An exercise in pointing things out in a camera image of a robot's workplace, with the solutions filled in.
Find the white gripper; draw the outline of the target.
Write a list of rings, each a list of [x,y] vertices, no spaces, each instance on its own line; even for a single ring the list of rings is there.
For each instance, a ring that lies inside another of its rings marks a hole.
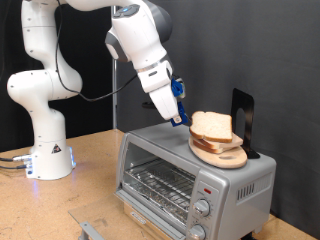
[[[138,77],[145,93],[148,93],[160,115],[178,124],[182,122],[178,116],[177,100],[171,89],[172,67],[168,61],[158,64],[156,67],[140,71]]]

